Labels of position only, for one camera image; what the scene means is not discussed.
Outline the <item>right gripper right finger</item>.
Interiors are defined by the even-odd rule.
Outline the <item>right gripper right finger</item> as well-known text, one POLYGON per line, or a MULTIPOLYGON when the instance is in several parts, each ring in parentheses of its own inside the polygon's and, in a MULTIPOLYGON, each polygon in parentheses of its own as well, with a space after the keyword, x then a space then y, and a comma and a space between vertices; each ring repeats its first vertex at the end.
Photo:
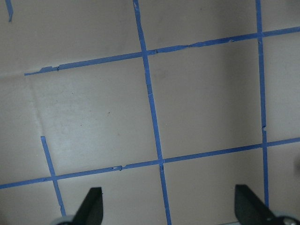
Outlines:
POLYGON ((234 213, 241 225, 268 225, 276 218, 247 185, 235 185, 234 213))

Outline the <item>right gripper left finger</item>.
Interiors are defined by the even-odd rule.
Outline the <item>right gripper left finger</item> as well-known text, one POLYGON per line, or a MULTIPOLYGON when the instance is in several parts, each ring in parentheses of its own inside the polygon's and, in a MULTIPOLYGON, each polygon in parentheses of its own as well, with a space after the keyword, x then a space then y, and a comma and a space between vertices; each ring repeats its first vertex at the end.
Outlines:
POLYGON ((103 195, 101 187, 92 187, 77 213, 72 219, 72 225, 100 225, 104 217, 103 195))

